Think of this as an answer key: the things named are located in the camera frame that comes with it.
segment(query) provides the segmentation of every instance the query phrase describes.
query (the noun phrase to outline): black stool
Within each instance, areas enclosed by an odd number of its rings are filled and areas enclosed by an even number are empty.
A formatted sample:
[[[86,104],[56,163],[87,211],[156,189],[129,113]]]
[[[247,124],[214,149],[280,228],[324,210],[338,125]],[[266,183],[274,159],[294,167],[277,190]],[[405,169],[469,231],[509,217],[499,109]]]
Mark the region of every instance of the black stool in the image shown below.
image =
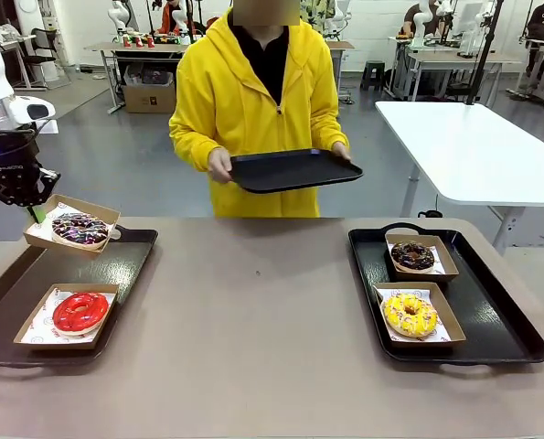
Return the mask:
[[[361,79],[361,89],[369,90],[373,86],[376,90],[383,88],[383,77],[385,75],[385,62],[383,61],[367,61],[365,70],[363,70],[363,78]]]

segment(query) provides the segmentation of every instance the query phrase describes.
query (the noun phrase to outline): yellow frosted donut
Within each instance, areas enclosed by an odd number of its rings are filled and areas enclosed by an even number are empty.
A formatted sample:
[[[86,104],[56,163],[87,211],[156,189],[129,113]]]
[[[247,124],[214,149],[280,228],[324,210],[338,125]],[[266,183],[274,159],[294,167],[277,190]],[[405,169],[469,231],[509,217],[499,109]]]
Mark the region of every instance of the yellow frosted donut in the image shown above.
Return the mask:
[[[425,337],[436,327],[438,314],[432,305],[414,294],[390,297],[383,304],[388,324],[406,337]]]

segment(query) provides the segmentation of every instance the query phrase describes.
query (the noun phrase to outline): hood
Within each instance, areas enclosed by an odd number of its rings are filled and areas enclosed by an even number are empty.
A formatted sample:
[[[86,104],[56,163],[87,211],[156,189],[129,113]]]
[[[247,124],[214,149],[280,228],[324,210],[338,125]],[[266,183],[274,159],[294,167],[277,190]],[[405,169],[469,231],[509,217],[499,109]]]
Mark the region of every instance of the hood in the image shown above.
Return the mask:
[[[243,55],[239,42],[229,28],[228,16],[231,9],[225,15],[218,19],[207,32],[207,39],[217,48],[221,57],[225,60],[230,70],[242,82],[255,86],[253,82],[258,82],[251,64]],[[305,48],[309,47],[312,38],[315,36],[310,32],[306,32],[306,25],[302,20],[298,26],[289,26],[290,42],[288,45],[288,57],[302,69],[308,58],[310,51]]]

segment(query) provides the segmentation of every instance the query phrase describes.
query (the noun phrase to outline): empty black tray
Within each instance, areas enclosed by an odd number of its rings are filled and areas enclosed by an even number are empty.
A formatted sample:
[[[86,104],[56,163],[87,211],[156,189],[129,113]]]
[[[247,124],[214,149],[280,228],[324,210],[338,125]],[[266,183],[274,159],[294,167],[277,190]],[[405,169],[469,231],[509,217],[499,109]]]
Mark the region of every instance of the empty black tray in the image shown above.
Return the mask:
[[[360,167],[320,149],[237,155],[231,163],[233,181],[254,194],[333,185],[363,176]]]
[[[439,287],[466,335],[464,343],[453,348],[392,346],[371,285],[395,282],[393,265],[386,257],[385,234],[397,228],[438,236],[451,254],[459,275]],[[352,230],[348,237],[379,341],[394,359],[462,366],[544,361],[544,340],[460,232],[425,230],[413,224],[397,223],[378,230]]]
[[[117,226],[103,253],[91,261],[82,256],[28,247],[0,277],[0,366],[34,368],[81,366],[105,350],[123,305],[154,246],[155,230]],[[93,349],[31,350],[14,337],[52,284],[119,284],[117,303]]]

